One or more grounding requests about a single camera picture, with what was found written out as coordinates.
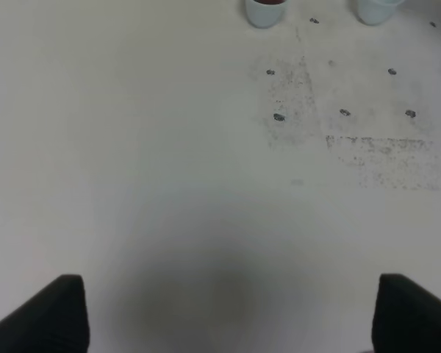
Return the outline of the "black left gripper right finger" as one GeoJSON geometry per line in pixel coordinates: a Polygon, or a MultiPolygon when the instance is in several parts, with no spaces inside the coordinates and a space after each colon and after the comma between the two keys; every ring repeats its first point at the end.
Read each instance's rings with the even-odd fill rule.
{"type": "Polygon", "coordinates": [[[441,352],[441,299],[402,274],[382,274],[371,341],[376,353],[441,352]]]}

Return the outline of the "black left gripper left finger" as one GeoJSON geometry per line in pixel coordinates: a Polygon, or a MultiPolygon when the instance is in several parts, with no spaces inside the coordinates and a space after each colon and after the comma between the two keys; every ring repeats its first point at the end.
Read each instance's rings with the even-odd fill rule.
{"type": "Polygon", "coordinates": [[[0,320],[0,352],[87,352],[83,278],[63,274],[0,320]]]}

